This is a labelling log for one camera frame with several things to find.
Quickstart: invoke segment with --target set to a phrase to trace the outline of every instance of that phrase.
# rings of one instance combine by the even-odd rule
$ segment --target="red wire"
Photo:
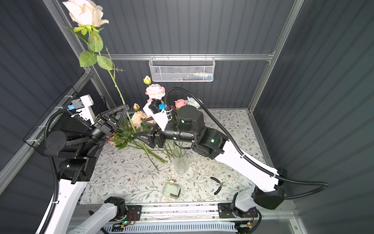
[[[130,212],[130,214],[131,214],[131,213],[133,213],[133,212]],[[133,213],[133,214],[134,214],[134,221],[135,221],[135,219],[136,219],[137,217],[135,216],[135,213]]]
[[[247,213],[251,216],[252,218],[252,222],[255,220],[254,217],[247,211]]]

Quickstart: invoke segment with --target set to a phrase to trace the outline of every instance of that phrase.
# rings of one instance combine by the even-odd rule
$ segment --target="clear vase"
[[[184,149],[175,149],[174,152],[174,170],[178,174],[184,174],[188,171],[189,164]]]

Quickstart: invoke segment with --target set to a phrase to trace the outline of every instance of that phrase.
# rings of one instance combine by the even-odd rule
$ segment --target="metal basket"
[[[53,113],[59,110],[68,109],[68,105],[71,105],[71,101],[79,97],[79,93],[77,93],[75,90],[71,95],[64,96],[67,93],[67,91],[69,91],[70,89],[74,90],[74,88],[70,86],[57,98],[57,100],[60,100],[63,97],[66,97],[67,98],[66,101],[61,101],[59,103],[59,106],[55,107],[51,113],[50,113],[50,109],[52,108],[52,106],[49,107],[49,109],[45,111],[45,113],[40,117],[40,119],[36,122],[36,124],[32,127],[32,129],[23,138],[23,141],[26,144],[33,147],[41,155],[44,154],[44,149],[45,149],[44,127],[45,127],[46,121]],[[106,110],[106,101],[103,96],[91,95],[91,97],[94,100],[96,100],[95,103],[91,106],[95,115],[98,115],[103,110]],[[74,118],[71,118],[69,113],[63,113],[59,115],[51,123],[50,131],[61,130],[61,129],[69,130],[69,131],[77,131],[75,129],[69,129],[72,126],[75,127],[74,125],[70,124],[71,120],[75,121]]]
[[[169,59],[151,57],[149,68],[154,82],[213,81],[215,59]]]

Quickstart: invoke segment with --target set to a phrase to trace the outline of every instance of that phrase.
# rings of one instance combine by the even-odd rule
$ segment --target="black handle pliers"
[[[217,195],[221,191],[222,186],[225,186],[225,185],[223,185],[223,183],[221,183],[221,181],[219,181],[218,179],[216,179],[214,177],[211,177],[211,179],[214,180],[215,182],[219,183],[219,187],[218,187],[217,191],[214,192],[214,195]]]

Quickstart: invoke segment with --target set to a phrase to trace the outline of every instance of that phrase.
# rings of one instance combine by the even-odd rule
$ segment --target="artificial rose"
[[[112,145],[115,145],[115,144],[116,144],[115,142],[112,141],[113,138],[114,138],[115,136],[116,136],[116,134],[114,134],[113,137],[109,137],[109,136],[107,136],[107,138],[108,138],[108,142],[109,142],[110,144],[112,144]]]
[[[90,0],[69,0],[62,2],[69,10],[71,19],[80,26],[91,25],[100,27],[103,24],[109,24],[107,19],[101,19],[103,16],[102,7],[97,6]]]
[[[197,103],[197,101],[193,97],[187,97],[187,105],[194,106],[196,108],[200,108],[200,105]]]
[[[140,106],[137,103],[134,103],[134,107],[133,108],[134,108],[135,111],[137,111],[137,110],[139,110]]]
[[[144,119],[148,119],[148,118],[151,118],[151,117],[152,117],[151,115],[147,115]],[[155,124],[156,121],[154,121],[154,119],[153,119],[153,120],[149,120],[149,121],[147,121],[147,123]]]
[[[149,78],[149,76],[145,76],[145,78],[143,79],[143,82],[146,85],[150,85],[151,84],[151,78]]]
[[[149,98],[161,100],[163,96],[165,96],[165,88],[159,84],[152,84],[148,86],[146,89],[146,95]]]
[[[141,126],[141,122],[142,122],[142,119],[145,119],[147,117],[146,114],[144,114],[143,111],[138,111],[138,112],[135,112],[132,117],[131,117],[131,121],[132,121],[132,124],[136,127],[136,128],[139,128]]]
[[[179,100],[175,101],[175,107],[176,108],[181,108],[182,106],[185,106],[185,105],[187,105],[186,100],[179,99]]]

